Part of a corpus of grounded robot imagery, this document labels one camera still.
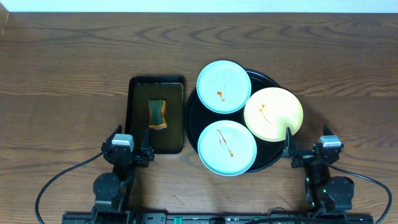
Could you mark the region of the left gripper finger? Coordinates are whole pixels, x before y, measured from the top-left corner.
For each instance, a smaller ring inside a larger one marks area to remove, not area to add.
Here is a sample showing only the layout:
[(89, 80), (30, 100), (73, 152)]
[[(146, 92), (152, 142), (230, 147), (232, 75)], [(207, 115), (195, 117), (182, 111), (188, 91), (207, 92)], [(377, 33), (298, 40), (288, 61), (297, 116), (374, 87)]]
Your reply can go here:
[(149, 127), (147, 127), (144, 137), (141, 144), (141, 151), (142, 152), (152, 152), (152, 148), (150, 146), (150, 134), (149, 134)]
[(117, 126), (117, 128), (113, 131), (113, 133), (104, 141), (104, 144), (105, 145), (118, 145), (119, 143), (117, 142), (117, 140), (113, 140), (114, 139), (114, 137), (117, 135), (117, 134), (121, 134), (121, 132), (122, 132), (122, 126), (119, 124), (118, 126)]

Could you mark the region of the yellow plate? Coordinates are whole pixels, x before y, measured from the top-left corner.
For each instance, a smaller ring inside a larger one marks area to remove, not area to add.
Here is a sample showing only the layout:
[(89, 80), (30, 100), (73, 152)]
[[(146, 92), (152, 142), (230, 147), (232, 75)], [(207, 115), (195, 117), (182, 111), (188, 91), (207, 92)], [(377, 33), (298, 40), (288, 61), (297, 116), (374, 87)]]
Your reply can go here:
[(286, 130), (295, 134), (303, 122), (303, 108), (298, 98), (277, 87), (255, 92), (244, 107), (246, 126), (259, 139), (269, 142), (285, 140)]

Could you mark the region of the orange green sponge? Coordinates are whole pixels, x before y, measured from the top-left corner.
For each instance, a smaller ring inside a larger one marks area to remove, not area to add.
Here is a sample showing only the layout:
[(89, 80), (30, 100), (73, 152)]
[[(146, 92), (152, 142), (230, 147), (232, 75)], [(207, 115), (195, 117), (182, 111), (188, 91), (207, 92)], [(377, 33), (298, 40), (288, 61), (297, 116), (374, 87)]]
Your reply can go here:
[(165, 100), (149, 100), (149, 128), (160, 130), (167, 127), (165, 112), (167, 102)]

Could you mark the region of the light blue plate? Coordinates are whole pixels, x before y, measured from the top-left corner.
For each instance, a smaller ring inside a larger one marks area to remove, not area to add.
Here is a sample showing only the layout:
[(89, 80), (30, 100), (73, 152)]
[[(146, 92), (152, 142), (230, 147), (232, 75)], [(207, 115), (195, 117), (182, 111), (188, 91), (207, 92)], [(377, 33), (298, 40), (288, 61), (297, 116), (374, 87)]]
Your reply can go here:
[(252, 133), (242, 124), (230, 120), (209, 124), (201, 132), (197, 148), (207, 169), (227, 177), (248, 171), (257, 156)]
[(252, 84), (242, 66), (219, 60), (201, 70), (196, 89), (206, 108), (215, 113), (230, 114), (244, 107), (251, 96)]

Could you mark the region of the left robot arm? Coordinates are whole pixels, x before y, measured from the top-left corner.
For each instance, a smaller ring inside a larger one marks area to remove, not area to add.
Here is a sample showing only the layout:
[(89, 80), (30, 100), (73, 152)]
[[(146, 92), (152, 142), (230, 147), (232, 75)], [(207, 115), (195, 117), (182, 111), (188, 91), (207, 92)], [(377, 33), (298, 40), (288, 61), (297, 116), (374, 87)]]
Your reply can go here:
[(141, 215), (127, 209), (132, 184), (138, 167), (148, 167), (154, 160), (150, 145), (149, 129), (146, 129), (141, 146), (135, 150), (130, 134), (122, 133), (122, 126), (102, 143), (101, 152), (113, 170), (99, 175), (93, 184), (95, 205), (92, 209), (93, 224), (141, 223)]

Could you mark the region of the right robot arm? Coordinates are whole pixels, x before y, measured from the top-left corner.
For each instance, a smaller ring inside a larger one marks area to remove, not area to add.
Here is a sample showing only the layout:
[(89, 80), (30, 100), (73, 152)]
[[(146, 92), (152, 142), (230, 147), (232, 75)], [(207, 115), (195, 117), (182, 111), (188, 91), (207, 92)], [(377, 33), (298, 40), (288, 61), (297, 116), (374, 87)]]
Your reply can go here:
[(338, 136), (328, 126), (311, 150), (299, 150), (290, 128), (286, 129), (282, 157), (292, 160), (291, 167), (305, 171), (306, 201), (313, 207), (308, 217), (344, 216), (352, 209), (354, 182), (343, 176), (330, 175), (330, 165), (336, 162), (344, 148)]

